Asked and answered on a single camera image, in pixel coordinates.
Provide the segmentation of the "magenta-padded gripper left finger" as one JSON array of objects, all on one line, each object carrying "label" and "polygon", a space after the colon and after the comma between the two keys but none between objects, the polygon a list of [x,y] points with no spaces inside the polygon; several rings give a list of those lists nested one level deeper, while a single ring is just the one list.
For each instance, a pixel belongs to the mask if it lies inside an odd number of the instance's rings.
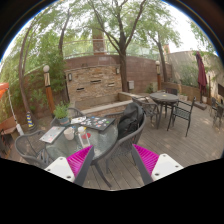
[{"label": "magenta-padded gripper left finger", "polygon": [[46,171],[82,186],[94,156],[94,146],[90,145],[69,157],[58,157]]}]

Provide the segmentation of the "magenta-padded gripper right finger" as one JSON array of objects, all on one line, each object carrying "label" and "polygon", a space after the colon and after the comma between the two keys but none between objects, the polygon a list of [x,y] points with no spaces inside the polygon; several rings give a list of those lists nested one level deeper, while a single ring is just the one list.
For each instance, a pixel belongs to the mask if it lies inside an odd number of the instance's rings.
[{"label": "magenta-padded gripper right finger", "polygon": [[146,148],[132,145],[132,156],[145,185],[183,169],[168,154],[156,154]]}]

